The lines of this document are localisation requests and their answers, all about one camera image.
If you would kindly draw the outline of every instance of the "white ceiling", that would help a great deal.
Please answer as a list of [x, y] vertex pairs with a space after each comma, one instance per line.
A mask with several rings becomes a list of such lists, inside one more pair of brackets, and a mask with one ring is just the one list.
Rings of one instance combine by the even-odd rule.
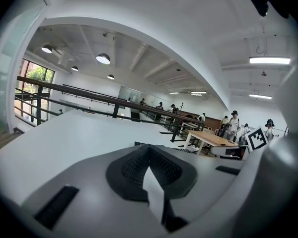
[[[283, 19], [269, 6], [261, 17], [250, 0], [166, 0], [186, 14], [207, 37], [228, 81], [231, 94], [273, 95], [283, 78], [297, 63], [298, 32], [291, 19]], [[107, 53], [112, 67], [133, 73], [168, 91], [206, 90], [185, 68], [157, 49], [122, 33], [91, 26], [54, 25], [38, 29], [28, 49], [46, 57], [40, 47], [50, 43], [70, 53], [72, 65], [95, 64], [95, 56]], [[291, 66], [250, 65], [249, 57], [290, 57]], [[54, 64], [58, 58], [52, 58]]]

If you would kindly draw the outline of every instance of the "black cap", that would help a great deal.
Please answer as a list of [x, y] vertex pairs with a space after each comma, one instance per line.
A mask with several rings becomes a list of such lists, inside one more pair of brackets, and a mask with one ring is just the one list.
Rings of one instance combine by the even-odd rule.
[[265, 127], [267, 127], [267, 125], [270, 125], [271, 127], [275, 127], [275, 125], [274, 125], [274, 121], [271, 120], [271, 119], [268, 119], [268, 120], [267, 120], [267, 123], [265, 124]]

